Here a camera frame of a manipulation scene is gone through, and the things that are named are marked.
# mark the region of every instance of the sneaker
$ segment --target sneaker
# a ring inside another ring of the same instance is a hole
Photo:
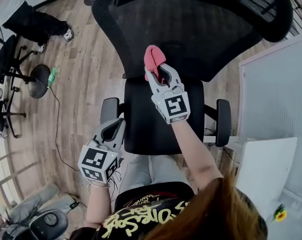
[[[69,41],[71,41],[71,40],[73,39],[74,33],[73,33],[73,31],[69,28],[69,29],[67,30],[67,32],[63,35],[63,37],[64,37],[64,39],[65,39],[67,42],[69,42]]]
[[[42,46],[39,46],[39,53],[44,53],[45,48],[46,48],[46,43]]]

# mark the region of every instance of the gray pants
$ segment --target gray pants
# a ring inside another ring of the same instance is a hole
[[[119,193],[127,190],[165,182],[184,182],[184,173],[168,155],[136,155],[128,164]]]
[[[74,199],[69,195],[65,195],[58,201],[53,202],[52,204],[49,204],[48,206],[40,209],[41,206],[50,201],[59,192],[59,188],[56,185],[50,183],[38,193],[30,196],[29,198],[18,204],[9,212],[11,222],[15,224],[10,225],[6,229],[7,233],[13,237],[17,236],[26,228],[25,226],[19,226],[18,223],[25,220],[34,211],[36,211],[34,215],[53,209],[58,209],[63,211],[64,213],[68,213],[71,210],[70,205],[74,203]],[[28,218],[28,220],[23,223],[23,225],[28,225],[28,223],[32,219],[32,217]]]

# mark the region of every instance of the red cloth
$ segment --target red cloth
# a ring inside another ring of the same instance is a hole
[[[154,72],[156,77],[159,77],[159,71],[157,67],[166,61],[164,53],[155,45],[149,45],[146,48],[144,55],[144,64],[148,71]],[[145,80],[149,81],[147,75],[145,74]]]

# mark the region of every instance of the wooden floor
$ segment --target wooden floor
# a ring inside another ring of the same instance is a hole
[[[76,167],[82,145],[90,140],[99,125],[103,100],[119,97],[123,101],[124,70],[113,45],[83,0],[59,0],[41,11],[67,21],[74,30],[75,38],[70,43],[60,36],[51,38],[46,52],[32,55],[23,63],[21,70],[28,74],[38,64],[46,64],[50,69],[58,68],[59,73],[52,87],[60,101],[57,144],[64,161]],[[36,44],[24,39],[20,44],[27,45],[28,49],[37,49]],[[239,113],[238,64],[270,46],[270,43],[262,41],[230,62],[211,82],[205,83],[206,104],[215,107],[216,99],[230,101],[234,134]],[[50,90],[37,100],[29,96],[24,83],[17,81],[15,85],[21,91],[16,94],[13,110],[26,112],[27,117],[13,119],[13,127],[21,137],[14,139],[8,136],[9,150],[16,153],[12,156],[12,164],[17,171],[29,163],[38,162],[37,166],[18,177],[23,197],[30,196],[46,183],[55,183],[61,192],[78,195],[86,204],[86,181],[80,173],[61,163],[55,147],[57,101]],[[207,127],[215,127],[212,120],[207,121]],[[213,147],[213,152],[220,166],[228,161],[228,156],[218,152],[216,147]],[[68,216],[70,233],[83,225],[85,207],[80,206]]]

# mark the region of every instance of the black t-shirt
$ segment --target black t-shirt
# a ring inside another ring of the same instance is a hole
[[[173,220],[194,196],[183,182],[166,182],[138,187],[120,194],[115,213],[98,229],[83,227],[74,231],[70,240],[138,239],[158,223]]]

